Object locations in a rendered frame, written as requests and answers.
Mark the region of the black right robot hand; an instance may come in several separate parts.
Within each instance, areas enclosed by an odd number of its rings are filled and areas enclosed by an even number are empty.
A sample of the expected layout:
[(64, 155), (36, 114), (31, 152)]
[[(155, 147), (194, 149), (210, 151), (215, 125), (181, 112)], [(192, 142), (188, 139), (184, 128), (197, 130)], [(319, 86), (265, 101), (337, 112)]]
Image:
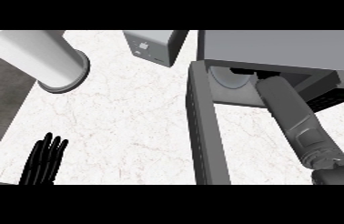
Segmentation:
[(253, 70), (244, 68), (231, 68), (231, 71), (238, 75), (257, 75), (259, 79), (266, 79), (272, 76), (279, 76), (279, 72), (275, 71), (263, 71), (263, 70)]

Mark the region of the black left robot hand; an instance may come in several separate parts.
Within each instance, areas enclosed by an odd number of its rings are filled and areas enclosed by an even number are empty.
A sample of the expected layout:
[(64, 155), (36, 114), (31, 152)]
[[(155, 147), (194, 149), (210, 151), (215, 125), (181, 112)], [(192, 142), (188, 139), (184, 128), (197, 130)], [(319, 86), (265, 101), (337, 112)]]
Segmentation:
[(62, 163), (68, 140), (49, 132), (31, 150), (20, 180), (21, 185), (52, 185)]

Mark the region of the pale round microwave turntable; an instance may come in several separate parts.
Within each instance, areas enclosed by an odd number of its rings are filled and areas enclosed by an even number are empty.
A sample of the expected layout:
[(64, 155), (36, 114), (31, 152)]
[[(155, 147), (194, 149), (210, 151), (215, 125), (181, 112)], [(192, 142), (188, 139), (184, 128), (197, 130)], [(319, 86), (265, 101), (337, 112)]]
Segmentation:
[(251, 78), (251, 75), (235, 74), (228, 67), (222, 66), (212, 66), (210, 72), (220, 85), (229, 89), (241, 88)]

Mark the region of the grey microwave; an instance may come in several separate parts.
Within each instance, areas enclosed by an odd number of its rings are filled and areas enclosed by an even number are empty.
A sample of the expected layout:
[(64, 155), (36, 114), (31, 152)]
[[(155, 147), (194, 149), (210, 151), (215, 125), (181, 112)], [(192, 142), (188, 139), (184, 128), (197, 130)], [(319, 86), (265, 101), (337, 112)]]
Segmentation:
[(265, 107), (257, 75), (229, 89), (216, 81), (212, 66), (279, 72), (316, 112), (344, 103), (344, 30), (203, 30), (198, 60), (217, 104)]

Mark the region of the grey box with pale logo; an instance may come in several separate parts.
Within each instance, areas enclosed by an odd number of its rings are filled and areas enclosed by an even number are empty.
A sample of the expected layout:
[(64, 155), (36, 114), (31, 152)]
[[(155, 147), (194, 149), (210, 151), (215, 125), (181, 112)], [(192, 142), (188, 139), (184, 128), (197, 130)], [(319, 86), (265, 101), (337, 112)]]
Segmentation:
[(188, 37), (188, 30), (124, 30), (132, 54), (172, 67)]

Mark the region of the white cylinder with grey rim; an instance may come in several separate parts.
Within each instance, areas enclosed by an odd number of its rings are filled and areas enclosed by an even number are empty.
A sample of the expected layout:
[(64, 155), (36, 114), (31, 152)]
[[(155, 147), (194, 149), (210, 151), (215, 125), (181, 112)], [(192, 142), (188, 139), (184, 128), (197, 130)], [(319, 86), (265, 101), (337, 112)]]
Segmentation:
[(0, 30), (0, 58), (54, 94), (70, 92), (89, 76), (91, 59), (61, 30)]

